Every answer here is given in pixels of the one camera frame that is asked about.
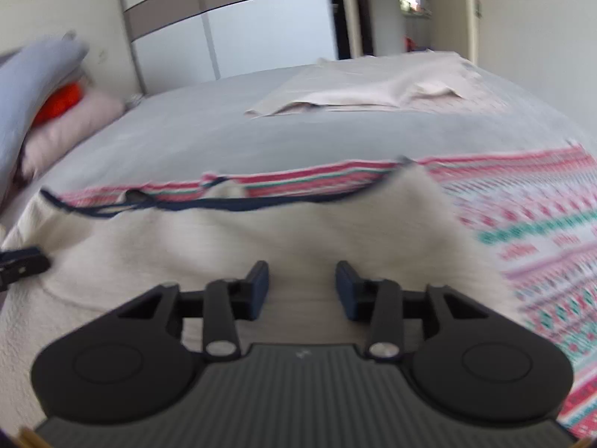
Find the red cloth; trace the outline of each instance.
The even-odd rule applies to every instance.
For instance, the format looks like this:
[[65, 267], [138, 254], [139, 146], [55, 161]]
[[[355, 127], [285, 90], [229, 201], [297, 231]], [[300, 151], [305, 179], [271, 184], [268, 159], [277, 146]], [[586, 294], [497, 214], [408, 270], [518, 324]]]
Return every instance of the red cloth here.
[[83, 89], [78, 82], [61, 87], [41, 107], [32, 127], [38, 127], [51, 119], [58, 118], [83, 98]]

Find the silver screw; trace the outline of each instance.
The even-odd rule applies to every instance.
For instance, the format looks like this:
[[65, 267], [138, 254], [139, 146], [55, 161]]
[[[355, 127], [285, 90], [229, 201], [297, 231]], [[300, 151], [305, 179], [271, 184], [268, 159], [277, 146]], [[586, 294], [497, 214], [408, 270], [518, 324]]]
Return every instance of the silver screw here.
[[378, 359], [389, 359], [400, 353], [398, 345], [390, 342], [377, 342], [369, 347], [369, 353]]
[[228, 342], [228, 340], [216, 340], [215, 342], [210, 342], [205, 347], [205, 350], [214, 357], [228, 357], [237, 351], [237, 346], [232, 342]]

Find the gray bed sheet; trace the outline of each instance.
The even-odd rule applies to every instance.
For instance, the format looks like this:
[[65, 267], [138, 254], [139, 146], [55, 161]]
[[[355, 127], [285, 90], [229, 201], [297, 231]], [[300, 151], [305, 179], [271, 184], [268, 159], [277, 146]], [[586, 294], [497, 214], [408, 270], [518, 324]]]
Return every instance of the gray bed sheet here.
[[41, 187], [56, 193], [147, 181], [195, 180], [206, 171], [257, 173], [345, 159], [421, 158], [566, 145], [592, 149], [571, 120], [518, 86], [481, 71], [506, 101], [497, 115], [332, 112], [252, 118], [244, 111], [302, 71], [283, 68], [156, 95], [85, 141], [20, 193], [0, 222], [11, 227]]

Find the blue pillow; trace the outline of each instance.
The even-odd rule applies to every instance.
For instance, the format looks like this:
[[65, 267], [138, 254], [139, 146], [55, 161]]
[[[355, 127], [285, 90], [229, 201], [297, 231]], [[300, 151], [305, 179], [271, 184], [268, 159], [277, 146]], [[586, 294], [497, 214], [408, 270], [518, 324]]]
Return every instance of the blue pillow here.
[[79, 40], [46, 38], [0, 66], [0, 202], [10, 188], [35, 115], [87, 52], [87, 45]]

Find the striped blanket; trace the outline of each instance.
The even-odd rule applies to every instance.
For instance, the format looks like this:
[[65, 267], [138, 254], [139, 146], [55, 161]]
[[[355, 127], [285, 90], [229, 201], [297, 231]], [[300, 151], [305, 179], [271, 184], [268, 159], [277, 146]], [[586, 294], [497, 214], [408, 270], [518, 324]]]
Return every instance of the striped blanket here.
[[[582, 147], [511, 155], [433, 157], [423, 165], [460, 221], [491, 251], [527, 327], [571, 360], [575, 384], [560, 422], [597, 434], [597, 161]], [[155, 200], [192, 200], [234, 180], [246, 197], [338, 193], [391, 171], [394, 161], [349, 161], [258, 175], [204, 174], [197, 182], [102, 187], [65, 194], [73, 206], [117, 204], [137, 189]]]

